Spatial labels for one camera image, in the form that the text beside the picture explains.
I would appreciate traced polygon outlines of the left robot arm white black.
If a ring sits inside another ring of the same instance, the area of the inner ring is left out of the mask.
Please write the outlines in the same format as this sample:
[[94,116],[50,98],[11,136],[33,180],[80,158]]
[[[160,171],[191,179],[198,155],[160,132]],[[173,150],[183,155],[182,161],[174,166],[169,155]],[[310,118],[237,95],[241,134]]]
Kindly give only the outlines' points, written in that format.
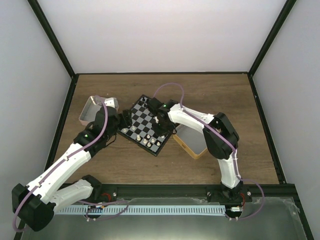
[[45,172],[27,185],[17,184],[11,191],[14,218],[38,232],[45,228],[61,209],[81,202],[101,205],[102,183],[85,175],[73,184],[65,181],[100,150],[111,144],[117,132],[132,125],[131,110],[118,113],[114,107],[103,106],[94,121],[81,131],[66,152]]

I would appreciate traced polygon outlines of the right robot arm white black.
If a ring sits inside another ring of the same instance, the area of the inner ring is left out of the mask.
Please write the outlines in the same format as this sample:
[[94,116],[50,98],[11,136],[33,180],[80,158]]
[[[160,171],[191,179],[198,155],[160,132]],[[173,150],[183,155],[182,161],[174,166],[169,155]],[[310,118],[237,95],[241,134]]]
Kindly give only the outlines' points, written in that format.
[[163,103],[155,97],[146,101],[146,108],[155,119],[152,128],[160,137],[176,133],[176,125],[183,125],[203,135],[207,150],[218,160],[223,198],[232,202],[240,196],[243,186],[237,159],[240,137],[224,113],[202,113],[180,102],[170,100]]

